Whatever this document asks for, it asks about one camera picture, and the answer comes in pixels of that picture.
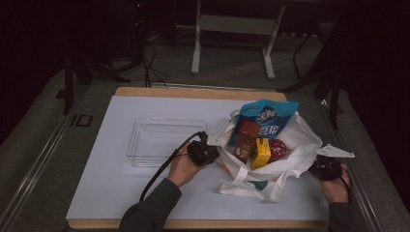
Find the hand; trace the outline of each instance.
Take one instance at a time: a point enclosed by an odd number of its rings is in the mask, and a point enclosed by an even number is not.
[[[198,171],[205,167],[205,165],[198,166],[190,160],[190,155],[187,153],[188,145],[190,144],[188,143],[184,146],[182,151],[179,152],[177,157],[171,162],[168,180],[173,182],[177,187],[181,187],[188,183]]]
[[[347,170],[346,164],[342,163],[341,167]],[[343,178],[347,186],[351,188],[352,184],[351,184],[349,175],[347,174],[345,170],[343,169],[341,170],[342,170],[341,178]],[[320,181],[319,179],[316,178],[316,180],[318,180],[320,185],[322,186],[323,195],[325,196],[328,204],[336,203],[336,202],[349,203],[349,193],[348,193],[349,189],[346,189],[346,186],[341,181],[341,179],[337,178],[333,181]]]

